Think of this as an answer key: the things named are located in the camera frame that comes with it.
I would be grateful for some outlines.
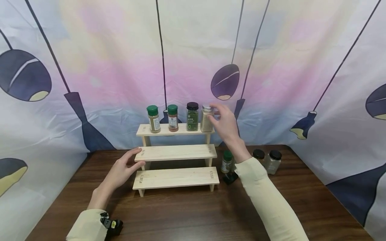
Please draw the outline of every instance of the shelf leg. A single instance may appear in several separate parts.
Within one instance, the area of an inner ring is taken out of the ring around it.
[[[144,147],[150,147],[151,146],[150,137],[142,137],[142,143]]]
[[[146,162],[146,164],[141,167],[142,171],[150,170],[150,164],[151,164],[151,162]]]
[[[205,135],[205,144],[210,144],[210,134]]]
[[[139,191],[139,195],[140,195],[141,197],[144,197],[145,190],[138,189],[138,191]]]
[[[212,166],[212,158],[205,159],[205,164],[207,165],[207,167],[211,167]]]

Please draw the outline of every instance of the wooden shelf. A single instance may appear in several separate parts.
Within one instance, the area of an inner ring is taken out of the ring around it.
[[[215,167],[145,170],[137,171],[133,190],[139,190],[143,197],[146,189],[210,185],[213,191],[219,183]]]
[[[134,161],[167,161],[216,158],[213,144],[141,147]]]
[[[151,133],[150,132],[150,124],[140,124],[137,136],[138,137],[152,137],[152,136],[175,136],[175,135],[207,135],[207,134],[213,134],[215,131],[211,132],[202,132],[200,130],[200,124],[198,124],[198,131],[187,131],[186,130],[186,123],[179,123],[178,124],[178,131],[171,132],[169,131],[169,124],[160,124],[161,131],[159,133]]]

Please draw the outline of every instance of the spice jar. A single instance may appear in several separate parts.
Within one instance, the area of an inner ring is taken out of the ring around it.
[[[256,158],[264,166],[264,157],[265,153],[263,150],[255,149],[252,153],[252,156]]]
[[[146,109],[150,120],[150,132],[159,133],[161,126],[159,125],[158,119],[158,107],[156,105],[149,105]]]
[[[213,130],[212,122],[210,122],[209,116],[213,116],[213,108],[209,105],[202,106],[202,115],[200,121],[200,129],[202,132],[211,132]]]
[[[281,163],[281,153],[277,150],[272,150],[268,156],[265,157],[264,167],[268,174],[275,175]]]
[[[186,105],[187,110],[187,121],[186,121],[186,130],[187,131],[197,131],[198,130],[198,104],[196,102],[189,102]]]
[[[229,150],[224,151],[222,155],[221,172],[227,174],[233,163],[233,155]]]
[[[169,117],[169,131],[178,131],[178,118],[177,118],[178,106],[175,104],[168,105],[168,117]]]

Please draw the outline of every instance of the wooden table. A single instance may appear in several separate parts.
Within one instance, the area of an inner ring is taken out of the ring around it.
[[[260,148],[281,151],[276,175],[270,176],[299,217],[310,240],[372,240],[312,171],[287,146]],[[97,151],[79,168],[27,240],[64,240],[91,193],[124,150]],[[222,150],[213,165],[220,172]],[[153,162],[151,169],[203,167],[204,160]],[[262,221],[240,180],[220,185],[146,190],[139,197],[131,190],[135,175],[117,190],[107,211],[124,222],[112,240],[269,240]]]

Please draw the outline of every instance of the hand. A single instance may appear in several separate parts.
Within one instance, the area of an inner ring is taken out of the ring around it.
[[[218,111],[215,112],[215,115],[220,116],[218,120],[213,116],[209,116],[209,120],[212,122],[218,135],[232,152],[236,163],[250,159],[251,155],[244,141],[239,137],[236,118],[232,111],[223,104],[210,104],[210,106],[216,108]]]
[[[113,165],[113,167],[108,172],[107,176],[100,184],[102,189],[107,189],[110,191],[114,191],[118,187],[122,186],[138,168],[145,165],[144,161],[140,161],[132,165],[131,167],[127,167],[127,162],[129,159],[141,152],[141,148],[137,147],[128,152],[126,152],[121,158],[119,158]]]
[[[212,122],[220,138],[225,143],[239,138],[236,118],[232,111],[223,104],[210,104],[210,106],[218,110],[215,112],[215,115],[220,115],[219,120],[216,120],[213,116],[209,116],[209,120]]]

